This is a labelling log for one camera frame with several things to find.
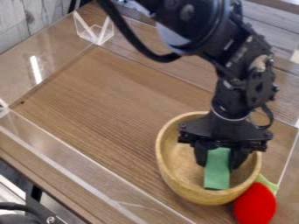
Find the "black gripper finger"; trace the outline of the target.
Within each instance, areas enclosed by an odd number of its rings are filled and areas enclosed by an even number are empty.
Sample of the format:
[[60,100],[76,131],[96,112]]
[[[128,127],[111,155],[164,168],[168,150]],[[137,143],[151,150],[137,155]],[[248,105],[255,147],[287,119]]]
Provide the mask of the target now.
[[207,164],[208,148],[199,141],[195,142],[193,155],[196,164],[204,167]]
[[251,149],[247,148],[232,148],[228,157],[228,168],[231,171],[236,170],[252,153]]

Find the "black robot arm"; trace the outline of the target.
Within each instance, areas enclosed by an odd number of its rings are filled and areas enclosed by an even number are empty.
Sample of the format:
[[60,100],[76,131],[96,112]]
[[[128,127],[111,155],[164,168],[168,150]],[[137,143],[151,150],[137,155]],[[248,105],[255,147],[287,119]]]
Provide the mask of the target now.
[[177,141],[193,148],[196,163],[208,165],[208,152],[229,149],[228,168],[235,170],[248,154],[267,149],[272,139],[268,125],[249,118],[255,109],[273,114],[267,103],[279,87],[272,69],[271,45],[243,20],[240,0],[133,0],[155,21],[171,51],[157,54],[131,30],[111,0],[96,0],[116,28],[135,49],[151,60],[169,63],[196,55],[208,61],[217,74],[209,113],[179,126]]

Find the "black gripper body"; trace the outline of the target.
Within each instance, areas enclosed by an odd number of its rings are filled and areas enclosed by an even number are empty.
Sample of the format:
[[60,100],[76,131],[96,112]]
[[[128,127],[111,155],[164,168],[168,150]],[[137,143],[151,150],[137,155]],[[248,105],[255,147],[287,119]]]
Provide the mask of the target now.
[[249,121],[228,121],[212,112],[196,115],[179,124],[177,142],[193,148],[201,147],[205,151],[219,147],[236,151],[265,151],[272,137],[268,129],[260,129]]

